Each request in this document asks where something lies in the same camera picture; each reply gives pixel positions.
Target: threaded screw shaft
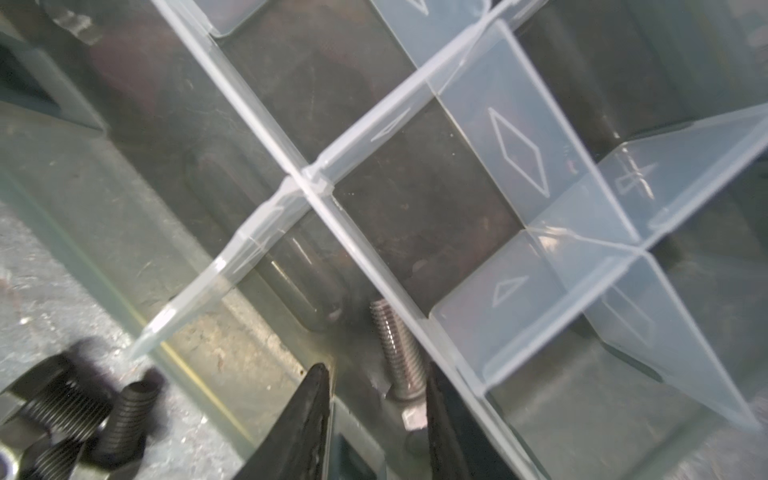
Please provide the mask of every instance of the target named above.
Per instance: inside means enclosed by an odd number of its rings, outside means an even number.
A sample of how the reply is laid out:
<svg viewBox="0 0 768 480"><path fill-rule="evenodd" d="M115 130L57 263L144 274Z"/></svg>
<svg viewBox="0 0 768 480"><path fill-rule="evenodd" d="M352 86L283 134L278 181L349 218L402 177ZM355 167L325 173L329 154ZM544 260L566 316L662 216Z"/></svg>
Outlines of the threaded screw shaft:
<svg viewBox="0 0 768 480"><path fill-rule="evenodd" d="M81 445L75 439L66 439L43 452L35 461L38 477L41 480L68 480Z"/></svg>
<svg viewBox="0 0 768 480"><path fill-rule="evenodd" d="M94 447L96 462L120 465L136 453L158 395L160 387L148 381L131 383L120 392Z"/></svg>
<svg viewBox="0 0 768 480"><path fill-rule="evenodd" d="M50 429L83 441L96 432L110 410L108 403L91 398L75 385L60 382L30 401L24 414Z"/></svg>
<svg viewBox="0 0 768 480"><path fill-rule="evenodd" d="M410 330L384 299L371 303L371 313L392 375L393 395L400 400L422 395L426 389L426 370Z"/></svg>

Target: bolt thread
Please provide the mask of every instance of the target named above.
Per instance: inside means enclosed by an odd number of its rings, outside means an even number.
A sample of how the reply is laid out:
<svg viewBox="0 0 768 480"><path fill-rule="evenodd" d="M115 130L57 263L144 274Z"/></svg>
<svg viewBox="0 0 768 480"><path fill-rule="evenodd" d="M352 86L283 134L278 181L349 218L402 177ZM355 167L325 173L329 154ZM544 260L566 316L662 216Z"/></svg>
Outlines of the bolt thread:
<svg viewBox="0 0 768 480"><path fill-rule="evenodd" d="M120 465L134 456L158 395L159 386L147 381L123 389L94 448L96 462Z"/></svg>
<svg viewBox="0 0 768 480"><path fill-rule="evenodd" d="M52 430L84 441L96 433L110 409L108 403L91 398L77 386L60 382L27 404L24 414Z"/></svg>
<svg viewBox="0 0 768 480"><path fill-rule="evenodd" d="M426 370L410 330L384 299L371 303L371 313L392 376L392 393L400 400L422 395L426 389Z"/></svg>
<svg viewBox="0 0 768 480"><path fill-rule="evenodd" d="M82 444L66 439L43 452L35 461L35 471L41 480L68 480Z"/></svg>

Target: threaded shaft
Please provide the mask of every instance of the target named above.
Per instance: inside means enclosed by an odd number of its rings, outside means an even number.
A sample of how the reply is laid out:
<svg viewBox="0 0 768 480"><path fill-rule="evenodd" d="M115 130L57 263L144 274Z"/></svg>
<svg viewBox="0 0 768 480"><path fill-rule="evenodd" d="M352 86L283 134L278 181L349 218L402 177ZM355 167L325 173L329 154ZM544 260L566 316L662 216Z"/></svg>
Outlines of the threaded shaft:
<svg viewBox="0 0 768 480"><path fill-rule="evenodd" d="M50 429L83 441L107 418L111 407L93 399L77 386L60 382L26 405L24 414Z"/></svg>
<svg viewBox="0 0 768 480"><path fill-rule="evenodd" d="M66 439L42 453L35 461L35 471L41 480L68 480L78 460L81 443Z"/></svg>
<svg viewBox="0 0 768 480"><path fill-rule="evenodd" d="M386 300L372 302L371 313L392 375L392 393L401 400L420 396L426 388L426 371L416 340Z"/></svg>
<svg viewBox="0 0 768 480"><path fill-rule="evenodd" d="M159 394L159 386L147 381L131 383L120 392L94 448L96 462L120 465L136 453Z"/></svg>

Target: scratched metal surface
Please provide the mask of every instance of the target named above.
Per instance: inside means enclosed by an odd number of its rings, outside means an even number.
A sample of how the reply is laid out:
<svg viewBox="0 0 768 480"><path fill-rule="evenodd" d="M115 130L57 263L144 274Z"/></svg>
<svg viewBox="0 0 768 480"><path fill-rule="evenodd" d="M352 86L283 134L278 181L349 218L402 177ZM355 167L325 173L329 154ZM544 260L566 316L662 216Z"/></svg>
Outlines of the scratched metal surface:
<svg viewBox="0 0 768 480"><path fill-rule="evenodd" d="M68 350L118 389L154 366L130 361L131 337L0 204L0 386L46 356ZM231 478L242 460L212 422L173 384L166 385L148 439L142 478Z"/></svg>

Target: dark metal bolt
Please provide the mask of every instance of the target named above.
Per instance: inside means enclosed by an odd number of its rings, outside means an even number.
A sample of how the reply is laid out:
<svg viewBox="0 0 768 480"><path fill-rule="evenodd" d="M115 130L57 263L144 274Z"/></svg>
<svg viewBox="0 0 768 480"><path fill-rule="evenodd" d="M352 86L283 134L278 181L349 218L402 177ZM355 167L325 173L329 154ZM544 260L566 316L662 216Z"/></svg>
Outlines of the dark metal bolt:
<svg viewBox="0 0 768 480"><path fill-rule="evenodd" d="M392 394L400 400L423 395L427 375L419 345L410 330L384 299L372 302L371 312L392 375Z"/></svg>
<svg viewBox="0 0 768 480"><path fill-rule="evenodd" d="M96 433L110 410L107 402L91 398L76 385L58 382L30 401L22 413L50 429L83 441Z"/></svg>
<svg viewBox="0 0 768 480"><path fill-rule="evenodd" d="M131 383L120 392L92 453L97 463L120 465L134 456L158 395L160 386L148 381Z"/></svg>
<svg viewBox="0 0 768 480"><path fill-rule="evenodd" d="M75 439L66 439L43 452L35 462L35 471L41 480L68 480L81 445Z"/></svg>

